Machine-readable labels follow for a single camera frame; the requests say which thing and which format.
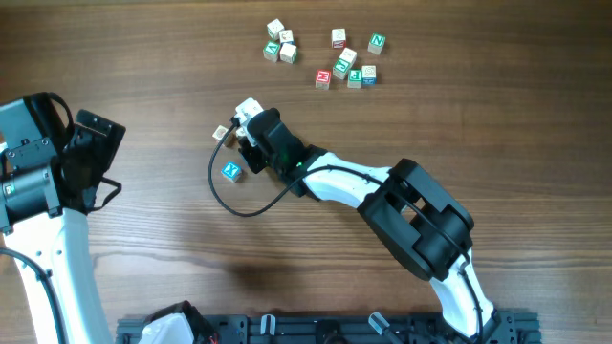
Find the blue letter X block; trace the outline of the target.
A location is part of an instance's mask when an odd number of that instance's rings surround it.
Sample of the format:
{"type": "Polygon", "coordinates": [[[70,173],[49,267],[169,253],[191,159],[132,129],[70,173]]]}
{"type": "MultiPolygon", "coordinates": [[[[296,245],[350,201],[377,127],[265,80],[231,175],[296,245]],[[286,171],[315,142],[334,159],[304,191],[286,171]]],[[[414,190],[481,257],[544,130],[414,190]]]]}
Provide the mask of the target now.
{"type": "Polygon", "coordinates": [[[233,161],[228,161],[221,169],[221,174],[232,183],[238,183],[243,177],[243,168],[233,161]]]}

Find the plain top block teal side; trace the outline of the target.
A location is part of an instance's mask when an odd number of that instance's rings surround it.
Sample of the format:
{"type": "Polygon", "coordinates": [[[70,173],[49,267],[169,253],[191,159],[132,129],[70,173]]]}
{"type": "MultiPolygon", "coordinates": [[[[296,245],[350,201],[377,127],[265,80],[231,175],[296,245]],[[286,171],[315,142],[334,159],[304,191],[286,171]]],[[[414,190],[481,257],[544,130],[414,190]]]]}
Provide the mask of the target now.
{"type": "Polygon", "coordinates": [[[285,26],[278,18],[267,24],[268,35],[272,40],[278,40],[280,33],[284,30],[285,26]]]}

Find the plain block green side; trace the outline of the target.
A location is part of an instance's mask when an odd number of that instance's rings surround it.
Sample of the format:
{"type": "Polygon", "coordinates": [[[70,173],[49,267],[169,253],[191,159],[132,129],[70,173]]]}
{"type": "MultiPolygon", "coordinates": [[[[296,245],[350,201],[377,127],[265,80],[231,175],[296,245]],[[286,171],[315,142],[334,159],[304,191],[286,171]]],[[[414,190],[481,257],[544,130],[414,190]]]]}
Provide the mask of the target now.
{"type": "Polygon", "coordinates": [[[285,43],[282,45],[279,57],[283,62],[294,64],[297,58],[297,46],[285,43]]]}

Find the green letter F block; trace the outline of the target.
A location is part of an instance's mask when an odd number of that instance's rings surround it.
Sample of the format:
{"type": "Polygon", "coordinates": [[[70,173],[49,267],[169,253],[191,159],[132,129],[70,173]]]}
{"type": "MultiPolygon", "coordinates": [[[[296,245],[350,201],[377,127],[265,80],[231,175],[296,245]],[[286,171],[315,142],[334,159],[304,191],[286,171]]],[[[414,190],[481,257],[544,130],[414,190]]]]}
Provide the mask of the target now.
{"type": "Polygon", "coordinates": [[[362,85],[362,70],[350,70],[348,73],[347,87],[351,89],[359,89],[362,85]]]}

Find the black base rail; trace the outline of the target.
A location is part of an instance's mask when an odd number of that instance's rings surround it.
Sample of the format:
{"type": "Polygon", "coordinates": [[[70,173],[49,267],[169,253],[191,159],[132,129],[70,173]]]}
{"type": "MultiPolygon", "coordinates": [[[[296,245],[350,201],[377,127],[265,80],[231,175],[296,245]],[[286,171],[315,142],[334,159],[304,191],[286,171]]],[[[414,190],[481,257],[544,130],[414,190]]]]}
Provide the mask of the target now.
{"type": "MultiPolygon", "coordinates": [[[[378,333],[364,316],[206,315],[213,329],[197,343],[465,343],[440,313],[387,316],[378,333]]],[[[538,317],[532,312],[498,311],[485,325],[485,343],[541,344],[538,317]]]]}

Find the green letter V block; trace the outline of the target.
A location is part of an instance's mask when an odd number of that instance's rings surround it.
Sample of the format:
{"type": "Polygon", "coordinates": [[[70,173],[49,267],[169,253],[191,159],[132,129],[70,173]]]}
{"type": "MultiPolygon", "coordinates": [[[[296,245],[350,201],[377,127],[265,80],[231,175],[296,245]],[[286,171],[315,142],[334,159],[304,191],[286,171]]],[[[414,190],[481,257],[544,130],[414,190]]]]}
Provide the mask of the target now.
{"type": "Polygon", "coordinates": [[[267,60],[277,62],[279,59],[280,49],[281,45],[279,43],[269,40],[263,49],[263,55],[267,60]]]}

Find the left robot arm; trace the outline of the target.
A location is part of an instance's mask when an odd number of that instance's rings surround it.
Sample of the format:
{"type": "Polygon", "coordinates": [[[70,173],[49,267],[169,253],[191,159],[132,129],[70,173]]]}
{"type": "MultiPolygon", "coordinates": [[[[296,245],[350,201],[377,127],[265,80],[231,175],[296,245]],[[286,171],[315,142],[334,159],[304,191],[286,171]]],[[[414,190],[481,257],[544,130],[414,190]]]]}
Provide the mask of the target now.
{"type": "Polygon", "coordinates": [[[1,252],[19,270],[39,343],[112,340],[89,252],[88,214],[125,128],[50,92],[1,106],[1,252]]]}

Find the spiral picture block blue side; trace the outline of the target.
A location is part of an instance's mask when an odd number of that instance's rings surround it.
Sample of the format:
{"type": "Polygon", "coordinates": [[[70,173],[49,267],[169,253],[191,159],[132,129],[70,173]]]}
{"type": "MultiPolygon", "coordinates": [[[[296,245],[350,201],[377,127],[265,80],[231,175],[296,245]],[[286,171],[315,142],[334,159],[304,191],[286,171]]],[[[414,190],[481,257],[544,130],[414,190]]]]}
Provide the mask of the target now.
{"type": "Polygon", "coordinates": [[[375,65],[364,65],[361,67],[362,84],[375,85],[377,83],[377,67],[375,65]]]}

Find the red letter M block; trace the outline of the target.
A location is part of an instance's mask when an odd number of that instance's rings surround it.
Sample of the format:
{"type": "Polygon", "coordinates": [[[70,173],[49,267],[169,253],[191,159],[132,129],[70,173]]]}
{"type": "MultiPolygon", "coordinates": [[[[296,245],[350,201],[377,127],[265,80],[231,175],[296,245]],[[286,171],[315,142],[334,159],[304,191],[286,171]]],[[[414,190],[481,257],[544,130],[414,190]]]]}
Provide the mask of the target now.
{"type": "Polygon", "coordinates": [[[316,88],[328,90],[330,87],[332,72],[329,70],[317,70],[316,73],[316,88]]]}

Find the shell picture block red side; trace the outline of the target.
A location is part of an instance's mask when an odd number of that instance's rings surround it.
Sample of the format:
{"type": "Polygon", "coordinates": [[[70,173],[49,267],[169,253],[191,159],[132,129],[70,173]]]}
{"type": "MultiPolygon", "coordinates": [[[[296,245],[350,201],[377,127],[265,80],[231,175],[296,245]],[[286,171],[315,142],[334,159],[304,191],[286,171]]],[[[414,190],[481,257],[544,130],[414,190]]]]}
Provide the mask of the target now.
{"type": "Polygon", "coordinates": [[[225,127],[223,125],[219,125],[215,129],[215,131],[212,134],[212,137],[217,142],[220,142],[222,140],[222,138],[225,138],[223,140],[223,145],[226,146],[226,147],[231,147],[233,145],[233,142],[235,141],[234,132],[232,130],[230,130],[228,127],[225,127]]]}

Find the animal picture block blue side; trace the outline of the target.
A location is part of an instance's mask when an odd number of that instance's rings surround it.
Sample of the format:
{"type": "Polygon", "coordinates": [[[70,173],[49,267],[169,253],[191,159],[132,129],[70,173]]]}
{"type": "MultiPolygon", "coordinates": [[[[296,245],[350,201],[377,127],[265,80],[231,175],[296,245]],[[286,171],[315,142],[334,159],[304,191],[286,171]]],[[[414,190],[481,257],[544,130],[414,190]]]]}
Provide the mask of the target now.
{"type": "Polygon", "coordinates": [[[295,38],[292,30],[282,30],[279,32],[279,41],[281,45],[295,44],[295,38]]]}

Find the horse picture block green side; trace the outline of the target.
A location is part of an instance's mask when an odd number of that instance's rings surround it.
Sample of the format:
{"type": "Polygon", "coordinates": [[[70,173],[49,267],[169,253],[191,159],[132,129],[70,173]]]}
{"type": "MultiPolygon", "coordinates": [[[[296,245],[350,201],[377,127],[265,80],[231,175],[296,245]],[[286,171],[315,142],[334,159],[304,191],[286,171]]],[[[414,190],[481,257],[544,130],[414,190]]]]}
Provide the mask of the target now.
{"type": "Polygon", "coordinates": [[[236,137],[237,138],[244,138],[247,135],[247,132],[245,131],[245,129],[243,127],[239,127],[236,129],[236,137]]]}

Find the plain block upper middle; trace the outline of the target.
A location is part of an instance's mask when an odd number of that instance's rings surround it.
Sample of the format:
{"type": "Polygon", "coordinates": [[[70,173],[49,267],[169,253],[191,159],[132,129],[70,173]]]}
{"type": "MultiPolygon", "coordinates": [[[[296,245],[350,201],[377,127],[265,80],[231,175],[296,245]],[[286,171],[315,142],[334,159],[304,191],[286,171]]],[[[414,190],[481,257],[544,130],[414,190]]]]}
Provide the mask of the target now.
{"type": "Polygon", "coordinates": [[[357,53],[349,48],[344,48],[339,58],[348,62],[349,67],[352,67],[357,59],[357,53]]]}

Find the green letter N block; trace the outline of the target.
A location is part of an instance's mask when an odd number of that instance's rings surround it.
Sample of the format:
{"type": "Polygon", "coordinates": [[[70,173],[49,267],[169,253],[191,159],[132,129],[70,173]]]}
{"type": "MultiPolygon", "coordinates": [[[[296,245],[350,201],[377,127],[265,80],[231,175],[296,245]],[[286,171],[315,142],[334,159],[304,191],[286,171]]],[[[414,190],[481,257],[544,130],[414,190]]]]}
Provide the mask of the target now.
{"type": "Polygon", "coordinates": [[[383,51],[385,41],[385,35],[374,32],[369,39],[367,51],[372,54],[380,55],[383,51]]]}

